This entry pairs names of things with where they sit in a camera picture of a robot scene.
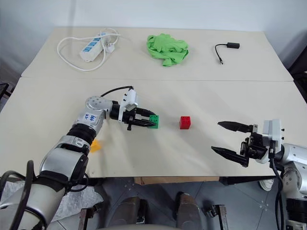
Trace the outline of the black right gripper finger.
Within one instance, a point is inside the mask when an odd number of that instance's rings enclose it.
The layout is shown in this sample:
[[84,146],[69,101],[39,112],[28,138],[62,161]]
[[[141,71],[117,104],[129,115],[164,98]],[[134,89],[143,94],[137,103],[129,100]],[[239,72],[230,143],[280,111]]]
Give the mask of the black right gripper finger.
[[239,163],[243,167],[248,167],[248,164],[249,164],[248,157],[239,155],[235,151],[225,149],[225,148],[211,146],[211,149],[227,160]]
[[253,131],[253,125],[245,125],[245,124],[233,122],[233,121],[221,121],[221,122],[218,122],[217,124],[222,126],[223,128],[226,128],[234,132],[239,131],[243,133],[251,133]]

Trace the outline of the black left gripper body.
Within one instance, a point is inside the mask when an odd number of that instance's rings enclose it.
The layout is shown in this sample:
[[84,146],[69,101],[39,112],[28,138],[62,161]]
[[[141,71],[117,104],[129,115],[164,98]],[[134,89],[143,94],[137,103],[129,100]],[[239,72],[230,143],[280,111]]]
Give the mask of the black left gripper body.
[[142,125],[141,120],[135,118],[137,112],[138,112],[138,109],[135,108],[135,109],[132,109],[131,111],[126,110],[123,113],[122,122],[128,125],[128,127],[127,127],[128,131],[131,131],[131,127],[133,125],[134,126],[141,126]]

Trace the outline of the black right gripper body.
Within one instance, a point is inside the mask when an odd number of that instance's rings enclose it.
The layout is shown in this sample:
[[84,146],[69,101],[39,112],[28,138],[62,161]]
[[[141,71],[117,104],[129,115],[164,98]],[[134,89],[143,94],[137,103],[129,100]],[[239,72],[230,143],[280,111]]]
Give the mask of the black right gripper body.
[[257,125],[241,125],[239,128],[240,132],[250,133],[250,136],[241,143],[240,155],[245,159],[242,165],[248,165],[249,159],[261,160],[267,152],[262,135],[258,134],[257,130]]

